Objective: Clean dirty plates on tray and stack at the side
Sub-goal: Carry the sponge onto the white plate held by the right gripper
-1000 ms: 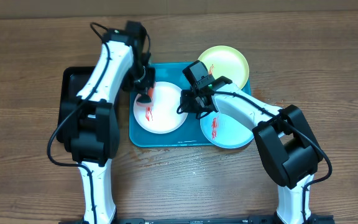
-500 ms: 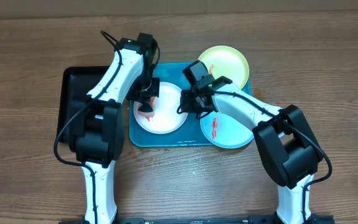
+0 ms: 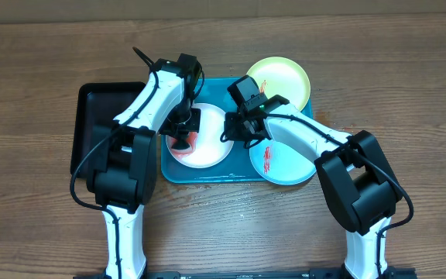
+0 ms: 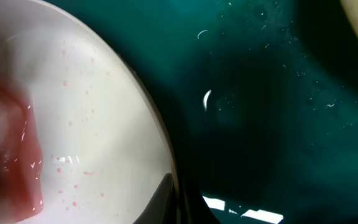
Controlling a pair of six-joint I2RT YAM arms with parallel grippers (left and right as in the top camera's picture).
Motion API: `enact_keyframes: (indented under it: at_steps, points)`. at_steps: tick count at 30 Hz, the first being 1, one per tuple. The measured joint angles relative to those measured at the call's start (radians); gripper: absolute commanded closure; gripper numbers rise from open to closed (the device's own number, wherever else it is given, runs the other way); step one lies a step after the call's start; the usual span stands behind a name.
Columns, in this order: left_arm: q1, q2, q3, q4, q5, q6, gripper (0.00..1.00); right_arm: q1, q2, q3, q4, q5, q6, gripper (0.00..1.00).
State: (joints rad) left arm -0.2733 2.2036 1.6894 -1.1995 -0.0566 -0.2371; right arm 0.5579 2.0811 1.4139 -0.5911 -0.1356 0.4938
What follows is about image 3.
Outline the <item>pink cleaning sponge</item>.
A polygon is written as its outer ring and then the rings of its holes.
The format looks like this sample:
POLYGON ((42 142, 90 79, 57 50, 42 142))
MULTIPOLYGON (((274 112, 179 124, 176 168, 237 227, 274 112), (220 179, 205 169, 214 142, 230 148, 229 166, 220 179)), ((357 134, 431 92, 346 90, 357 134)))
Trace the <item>pink cleaning sponge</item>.
POLYGON ((188 132, 178 138, 173 138, 170 149, 175 154, 185 155, 193 153, 196 148, 197 136, 198 134, 196 132, 188 132))

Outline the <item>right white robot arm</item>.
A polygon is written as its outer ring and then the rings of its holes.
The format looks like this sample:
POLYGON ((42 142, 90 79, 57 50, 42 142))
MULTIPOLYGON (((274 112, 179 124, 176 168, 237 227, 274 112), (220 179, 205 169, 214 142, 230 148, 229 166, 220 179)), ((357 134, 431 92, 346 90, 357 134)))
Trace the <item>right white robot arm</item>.
POLYGON ((279 95, 235 96, 233 101, 237 110, 226 115, 221 139, 242 141, 247 147, 252 141, 273 140, 312 162, 328 209, 347 232, 347 275, 388 278, 385 228, 402 193, 374 135, 331 129, 279 95))

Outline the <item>yellow plate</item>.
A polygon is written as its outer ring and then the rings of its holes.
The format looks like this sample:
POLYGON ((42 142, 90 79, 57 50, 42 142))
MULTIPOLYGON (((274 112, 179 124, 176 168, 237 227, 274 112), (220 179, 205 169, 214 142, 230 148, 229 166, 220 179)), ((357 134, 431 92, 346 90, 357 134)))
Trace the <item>yellow plate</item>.
POLYGON ((267 98, 280 95, 299 111, 309 102, 309 77, 305 70, 291 59, 267 57, 253 64, 246 74, 255 80, 259 91, 267 98))

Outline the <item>white plate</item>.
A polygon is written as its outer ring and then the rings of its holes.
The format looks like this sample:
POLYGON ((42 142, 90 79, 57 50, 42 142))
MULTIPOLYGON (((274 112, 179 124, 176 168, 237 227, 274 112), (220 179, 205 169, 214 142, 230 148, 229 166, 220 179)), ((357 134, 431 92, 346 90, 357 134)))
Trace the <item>white plate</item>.
POLYGON ((207 168, 222 162, 230 153, 233 142, 220 141, 223 133, 225 112, 208 103, 196 103, 194 108, 201 110, 199 132, 190 132, 187 142, 189 151, 179 151, 172 148, 176 140, 165 139, 170 155, 179 163, 191 168, 207 168))

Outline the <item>light blue plate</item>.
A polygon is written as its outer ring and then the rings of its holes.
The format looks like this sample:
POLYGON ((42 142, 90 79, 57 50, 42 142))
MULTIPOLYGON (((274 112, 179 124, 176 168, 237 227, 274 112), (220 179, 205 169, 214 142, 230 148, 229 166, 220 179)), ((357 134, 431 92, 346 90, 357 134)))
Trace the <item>light blue plate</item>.
POLYGON ((279 185, 295 185, 312 178, 313 163, 291 147, 272 140, 263 140, 249 149, 251 163, 264 179, 279 185))

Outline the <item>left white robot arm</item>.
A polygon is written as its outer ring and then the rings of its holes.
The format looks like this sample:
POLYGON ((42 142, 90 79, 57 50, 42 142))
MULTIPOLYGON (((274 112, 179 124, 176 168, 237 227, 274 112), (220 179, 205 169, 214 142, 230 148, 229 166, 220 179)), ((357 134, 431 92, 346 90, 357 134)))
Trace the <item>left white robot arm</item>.
POLYGON ((202 74, 195 56, 145 60, 149 80, 132 104, 111 125, 92 128, 91 150, 80 162, 94 208, 105 217, 108 264, 103 278, 141 278, 146 270, 142 248, 145 204, 156 184, 156 136, 181 140, 199 129, 201 111, 193 108, 202 74))

